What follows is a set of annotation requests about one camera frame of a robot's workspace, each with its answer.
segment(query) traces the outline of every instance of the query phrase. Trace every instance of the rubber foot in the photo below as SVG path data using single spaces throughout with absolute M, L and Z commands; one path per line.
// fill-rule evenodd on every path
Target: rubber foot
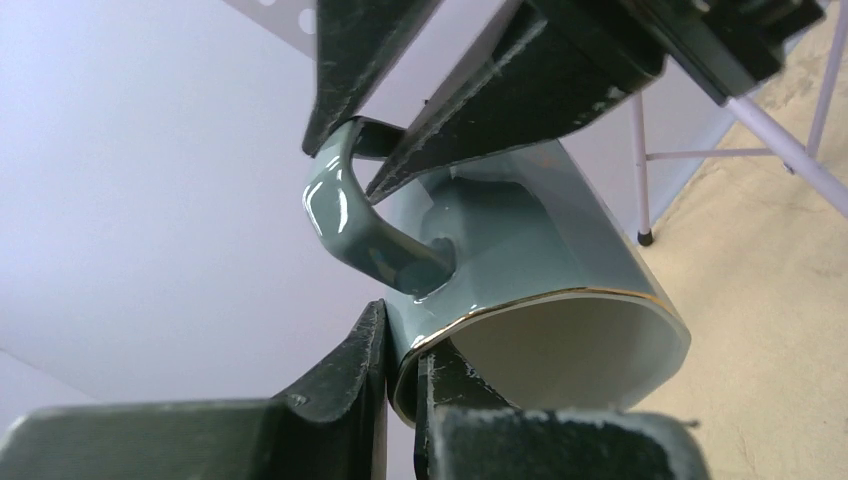
M 654 243 L 654 234 L 651 233 L 650 230 L 648 230 L 648 233 L 639 232 L 636 235 L 636 241 L 638 241 L 639 245 L 642 245 L 643 247 L 650 246 Z

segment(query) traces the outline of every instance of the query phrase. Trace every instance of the ceramic cup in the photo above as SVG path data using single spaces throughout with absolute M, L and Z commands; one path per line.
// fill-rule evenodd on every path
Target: ceramic cup
M 689 332 L 559 142 L 427 173 L 373 210 L 352 156 L 398 131 L 356 118 L 316 156 L 303 204 L 324 247 L 391 289 L 389 398 L 412 423 L 417 359 L 448 337 L 523 408 L 627 408 L 671 377 Z

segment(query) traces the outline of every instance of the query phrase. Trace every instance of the white metal leg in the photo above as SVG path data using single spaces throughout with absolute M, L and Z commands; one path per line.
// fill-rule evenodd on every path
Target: white metal leg
M 836 30 L 833 33 L 833 46 L 830 48 L 827 68 L 822 79 L 821 93 L 819 93 L 819 101 L 816 104 L 816 113 L 810 127 L 810 137 L 807 139 L 807 153 L 813 158 L 819 154 L 824 121 L 830 108 L 830 100 L 833 98 L 833 89 L 836 87 L 836 77 L 839 75 L 839 66 L 842 63 L 842 52 L 845 51 L 846 38 L 848 38 L 848 0 L 841 0 L 839 18 L 836 21 Z
M 633 133 L 633 160 L 636 163 L 636 209 L 639 213 L 639 244 L 648 246 L 654 242 L 651 233 L 651 214 L 648 207 L 648 155 L 645 150 L 645 115 L 642 94 L 630 100 L 633 118 L 630 121 Z
M 748 97 L 732 98 L 725 107 L 842 215 L 848 217 L 848 187 L 807 155 L 804 145 Z

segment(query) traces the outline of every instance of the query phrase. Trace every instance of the metal frame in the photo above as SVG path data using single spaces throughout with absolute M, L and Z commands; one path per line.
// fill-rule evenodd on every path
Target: metal frame
M 821 145 L 824 123 L 833 98 L 833 90 L 836 86 L 836 77 L 839 74 L 846 39 L 848 39 L 848 0 L 839 1 L 839 17 L 833 35 L 833 44 L 828 56 L 827 68 L 822 80 L 822 88 L 806 146 L 801 144 L 751 99 L 740 97 L 730 99 L 724 108 L 733 113 L 738 121 L 748 127 L 766 145 L 766 148 L 647 153 L 642 94 L 633 95 L 630 100 L 631 127 L 636 165 L 636 207 L 639 218 L 637 239 L 641 245 L 648 246 L 653 243 L 648 204 L 648 162 L 653 160 L 774 155 L 783 160 L 787 171 L 797 173 L 843 216 L 848 218 L 848 187 L 828 173 L 815 160 Z

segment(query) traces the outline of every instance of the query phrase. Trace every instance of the beige floor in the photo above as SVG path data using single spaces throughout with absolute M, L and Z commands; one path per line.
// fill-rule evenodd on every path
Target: beige floor
M 838 13 L 758 100 L 806 139 Z M 848 183 L 848 56 L 819 155 Z M 735 126 L 723 147 L 760 146 Z M 848 220 L 774 158 L 710 159 L 642 253 L 692 331 L 640 409 L 697 419 L 717 479 L 848 479 Z

